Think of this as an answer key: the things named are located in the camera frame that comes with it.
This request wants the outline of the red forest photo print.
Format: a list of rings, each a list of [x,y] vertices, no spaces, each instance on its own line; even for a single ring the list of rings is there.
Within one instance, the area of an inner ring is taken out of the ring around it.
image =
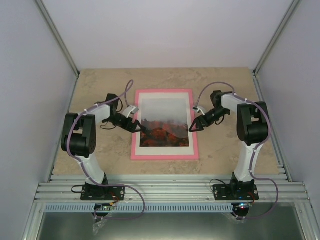
[[[140,123],[142,148],[186,148],[190,146],[187,103],[183,98],[144,99]]]

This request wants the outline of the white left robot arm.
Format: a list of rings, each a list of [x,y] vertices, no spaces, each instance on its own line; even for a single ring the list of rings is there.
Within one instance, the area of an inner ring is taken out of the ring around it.
[[[94,154],[97,145],[96,125],[112,123],[129,133],[150,131],[139,120],[130,117],[138,112],[136,106],[128,106],[123,113],[117,112],[120,98],[109,93],[105,102],[97,102],[83,113],[67,113],[62,130],[61,149],[75,159],[86,176],[85,183],[94,185],[92,194],[99,200],[108,197],[110,188],[105,172]]]

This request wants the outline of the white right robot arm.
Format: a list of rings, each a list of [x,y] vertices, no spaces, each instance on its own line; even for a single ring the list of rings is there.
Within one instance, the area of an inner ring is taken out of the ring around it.
[[[199,116],[193,120],[189,132],[200,132],[214,124],[219,125],[226,115],[231,112],[236,114],[236,134],[241,142],[241,151],[232,173],[229,193],[232,198],[240,200],[255,184],[253,174],[257,158],[271,136],[268,107],[264,101],[253,102],[231,91],[213,91],[210,100],[213,108],[209,111],[199,105],[192,108]]]

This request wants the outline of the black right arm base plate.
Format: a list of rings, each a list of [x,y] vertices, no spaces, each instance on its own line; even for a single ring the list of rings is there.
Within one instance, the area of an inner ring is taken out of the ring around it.
[[[256,201],[259,193],[255,184],[214,184],[212,185],[216,201]]]

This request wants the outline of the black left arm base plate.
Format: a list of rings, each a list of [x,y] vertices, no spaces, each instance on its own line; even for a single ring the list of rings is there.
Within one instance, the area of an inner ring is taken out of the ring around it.
[[[85,183],[82,187],[80,199],[82,201],[122,201],[125,197],[125,188],[120,186],[101,187]]]

